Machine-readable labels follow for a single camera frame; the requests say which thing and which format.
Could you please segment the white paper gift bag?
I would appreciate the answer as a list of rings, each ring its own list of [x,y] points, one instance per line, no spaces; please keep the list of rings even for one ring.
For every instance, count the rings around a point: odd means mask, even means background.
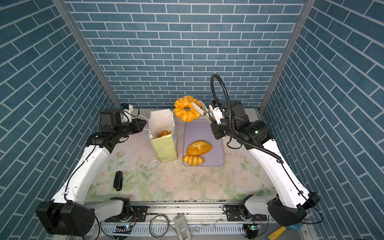
[[[174,113],[170,109],[151,111],[148,121],[149,140],[161,163],[178,159],[177,136]],[[162,131],[171,131],[171,135],[161,137]]]

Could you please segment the oval seeded loaf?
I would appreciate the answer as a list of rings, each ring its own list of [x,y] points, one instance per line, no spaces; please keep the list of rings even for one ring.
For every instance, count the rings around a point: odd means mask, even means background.
[[[196,141],[188,146],[186,154],[188,156],[201,156],[211,151],[213,146],[206,141]]]

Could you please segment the small round striped bun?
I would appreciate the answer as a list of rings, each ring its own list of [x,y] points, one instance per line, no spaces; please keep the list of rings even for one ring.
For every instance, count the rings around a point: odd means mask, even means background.
[[[172,132],[171,131],[162,131],[161,132],[161,137],[164,137],[164,136],[167,136],[167,135],[171,135]]]

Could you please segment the striped long bun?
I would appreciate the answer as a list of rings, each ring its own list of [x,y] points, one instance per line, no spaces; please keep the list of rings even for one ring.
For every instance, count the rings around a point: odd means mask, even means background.
[[[185,156],[183,158],[183,161],[190,166],[201,165],[205,162],[204,158],[200,156]]]

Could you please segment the braided ring bread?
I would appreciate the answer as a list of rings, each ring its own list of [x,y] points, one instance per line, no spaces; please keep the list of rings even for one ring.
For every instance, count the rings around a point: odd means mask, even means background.
[[[183,122],[192,122],[201,116],[201,114],[194,109],[192,103],[195,103],[198,107],[201,106],[200,101],[192,96],[184,96],[175,101],[175,115]]]

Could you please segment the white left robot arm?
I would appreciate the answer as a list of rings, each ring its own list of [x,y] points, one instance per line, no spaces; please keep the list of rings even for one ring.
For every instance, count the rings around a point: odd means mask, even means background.
[[[100,113],[99,129],[87,138],[75,169],[52,199],[41,202],[36,209],[36,215],[48,234],[84,237],[93,226],[99,227],[106,219],[116,217],[121,222],[132,219],[129,199],[114,197],[91,209],[84,204],[94,178],[114,148],[130,135],[142,132],[147,124],[132,115],[134,108],[130,104],[121,104]]]

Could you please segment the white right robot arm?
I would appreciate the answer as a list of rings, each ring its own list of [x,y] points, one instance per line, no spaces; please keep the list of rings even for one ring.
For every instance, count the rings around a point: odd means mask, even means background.
[[[230,105],[212,101],[208,114],[215,138],[219,140],[228,136],[250,151],[277,191],[264,202],[255,195],[248,195],[240,203],[243,217],[262,214],[270,215],[284,227],[303,224],[307,210],[314,208],[320,197],[307,190],[295,176],[268,126],[261,120],[250,122],[239,101],[232,101]]]

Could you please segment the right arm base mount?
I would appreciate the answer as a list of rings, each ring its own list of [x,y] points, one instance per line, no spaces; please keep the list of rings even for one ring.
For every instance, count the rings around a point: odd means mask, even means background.
[[[268,220],[266,215],[257,214],[251,215],[243,206],[239,205],[224,205],[222,210],[227,218],[228,222],[265,222]]]

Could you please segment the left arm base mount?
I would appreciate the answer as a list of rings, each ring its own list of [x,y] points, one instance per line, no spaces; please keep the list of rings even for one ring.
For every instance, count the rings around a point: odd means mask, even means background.
[[[147,216],[147,206],[131,206],[128,211],[123,211],[117,216],[105,220],[106,223],[141,223],[145,222]]]

